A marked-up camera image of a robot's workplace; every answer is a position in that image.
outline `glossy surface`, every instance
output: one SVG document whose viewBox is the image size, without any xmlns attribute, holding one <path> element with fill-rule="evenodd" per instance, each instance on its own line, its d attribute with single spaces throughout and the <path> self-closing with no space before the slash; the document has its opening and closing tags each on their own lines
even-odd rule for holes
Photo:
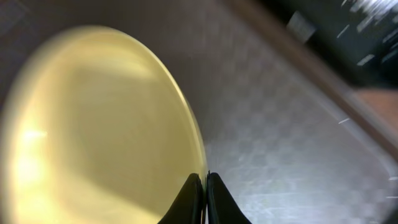
<svg viewBox="0 0 398 224">
<path fill-rule="evenodd" d="M 105 27 L 68 31 L 34 54 L 5 121 L 7 223 L 155 223 L 206 169 L 170 73 Z"/>
</svg>

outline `yellow plastic object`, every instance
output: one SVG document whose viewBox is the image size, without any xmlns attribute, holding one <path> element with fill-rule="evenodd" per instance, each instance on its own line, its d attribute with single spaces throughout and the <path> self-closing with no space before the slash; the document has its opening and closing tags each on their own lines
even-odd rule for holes
<svg viewBox="0 0 398 224">
<path fill-rule="evenodd" d="M 6 223 L 156 223 L 188 175 L 206 171 L 170 73 L 106 27 L 39 49 L 11 91 L 1 137 Z"/>
</svg>

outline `wooden edge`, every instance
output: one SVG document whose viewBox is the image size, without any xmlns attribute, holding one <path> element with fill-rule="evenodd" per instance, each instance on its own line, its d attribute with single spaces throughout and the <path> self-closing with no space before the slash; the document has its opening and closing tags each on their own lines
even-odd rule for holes
<svg viewBox="0 0 398 224">
<path fill-rule="evenodd" d="M 337 74 L 310 49 L 295 40 L 285 26 L 256 0 L 223 0 L 235 13 L 299 69 L 326 96 L 370 135 L 398 162 L 398 143 L 391 127 L 377 119 L 371 109 Z"/>
</svg>

